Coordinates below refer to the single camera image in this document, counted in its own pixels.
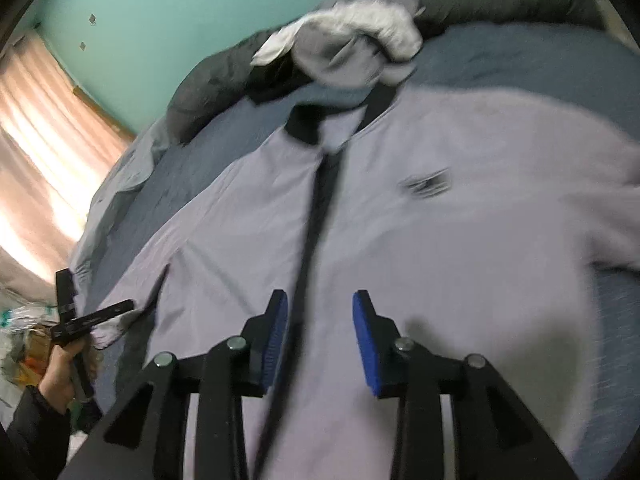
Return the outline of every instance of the gray blanket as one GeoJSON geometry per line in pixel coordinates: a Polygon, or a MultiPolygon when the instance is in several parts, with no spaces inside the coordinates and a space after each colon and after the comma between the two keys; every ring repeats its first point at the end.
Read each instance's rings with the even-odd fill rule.
{"type": "MultiPolygon", "coordinates": [[[[424,12],[415,20],[423,38],[443,33],[451,25],[487,21],[571,23],[604,28],[594,0],[420,0],[424,12]]],[[[290,66],[260,72],[250,79],[250,61],[272,32],[262,30],[230,49],[206,57],[187,75],[167,108],[169,131],[179,142],[190,142],[217,114],[237,102],[249,86],[280,84],[296,88],[306,82],[290,66]]]]}
{"type": "MultiPolygon", "coordinates": [[[[640,57],[605,34],[567,25],[478,23],[450,28],[417,57],[414,84],[456,88],[510,86],[589,108],[640,140],[640,57]]],[[[187,146],[172,146],[110,238],[95,272],[88,306],[95,308],[138,251],[171,216],[230,162],[254,150],[304,100],[355,104],[366,91],[311,84],[256,107],[241,100],[187,146]]],[[[604,331],[594,415],[574,460],[583,479],[601,479],[640,425],[640,282],[628,272],[599,272],[596,286],[604,331]]],[[[97,385],[106,408],[140,369],[152,312],[109,348],[97,385]]]]}

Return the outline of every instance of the bed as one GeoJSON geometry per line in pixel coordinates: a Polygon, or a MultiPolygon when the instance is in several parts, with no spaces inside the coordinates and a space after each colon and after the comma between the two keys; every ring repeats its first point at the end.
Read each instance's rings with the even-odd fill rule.
{"type": "MultiPolygon", "coordinates": [[[[448,88],[519,88],[589,110],[640,141],[640,57],[606,33],[567,24],[473,22],[425,42],[410,82],[448,88]]],[[[248,97],[210,120],[187,144],[169,147],[94,262],[86,296],[91,311],[105,298],[146,241],[234,160],[255,150],[304,101],[355,104],[368,89],[310,83],[260,105],[248,97]]],[[[597,270],[598,381],[593,416],[572,465],[581,479],[603,479],[640,427],[640,279],[597,270]]],[[[104,409],[148,359],[154,327],[149,309],[107,348],[96,385],[104,409]]]]}

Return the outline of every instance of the shirt sleeve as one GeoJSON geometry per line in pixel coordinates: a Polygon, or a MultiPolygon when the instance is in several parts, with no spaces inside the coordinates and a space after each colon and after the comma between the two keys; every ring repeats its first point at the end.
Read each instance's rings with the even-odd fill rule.
{"type": "Polygon", "coordinates": [[[183,206],[149,238],[98,307],[101,310],[119,301],[132,300],[134,309],[94,328],[92,336],[96,348],[106,348],[116,341],[140,313],[153,304],[167,277],[172,256],[205,220],[243,164],[244,159],[230,164],[209,187],[183,206]]]}
{"type": "Polygon", "coordinates": [[[591,263],[640,270],[640,187],[593,188],[576,197],[591,263]]]}
{"type": "Polygon", "coordinates": [[[38,480],[55,480],[66,464],[70,414],[61,415],[34,386],[27,386],[6,430],[9,440],[38,480]]]}

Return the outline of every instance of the black collar trim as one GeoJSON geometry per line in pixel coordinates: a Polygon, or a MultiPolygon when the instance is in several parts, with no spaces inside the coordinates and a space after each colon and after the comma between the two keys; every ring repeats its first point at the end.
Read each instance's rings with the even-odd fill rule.
{"type": "Polygon", "coordinates": [[[318,129],[322,121],[327,117],[343,114],[366,106],[364,117],[354,132],[357,133],[380,117],[380,115],[389,108],[397,94],[397,86],[387,86],[378,83],[373,87],[373,90],[363,102],[353,107],[300,103],[293,107],[284,128],[294,139],[304,142],[309,146],[317,146],[320,142],[318,129]]]}

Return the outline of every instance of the black tool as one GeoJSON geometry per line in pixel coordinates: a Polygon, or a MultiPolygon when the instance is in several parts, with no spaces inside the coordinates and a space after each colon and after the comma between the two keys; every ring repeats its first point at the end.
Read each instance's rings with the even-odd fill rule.
{"type": "Polygon", "coordinates": [[[481,355],[440,357],[378,316],[369,293],[353,296],[353,322],[367,384],[398,397],[392,480],[442,480],[440,395],[451,396],[459,480],[577,480],[556,444],[481,355]]]}
{"type": "Polygon", "coordinates": [[[59,480],[177,480],[190,395],[200,394],[194,477],[247,480],[242,396],[273,383],[287,323],[287,296],[274,290],[264,314],[208,353],[178,360],[160,352],[137,375],[59,480]]]}
{"type": "MultiPolygon", "coordinates": [[[[50,330],[53,344],[65,345],[70,341],[84,337],[91,332],[94,326],[112,319],[113,317],[133,310],[134,303],[131,300],[121,301],[107,308],[76,318],[74,306],[74,284],[69,269],[56,272],[56,296],[58,300],[58,315],[60,322],[50,330]]],[[[74,357],[71,380],[76,393],[76,400],[86,403],[94,398],[94,387],[86,371],[86,359],[88,348],[74,357]]]]}

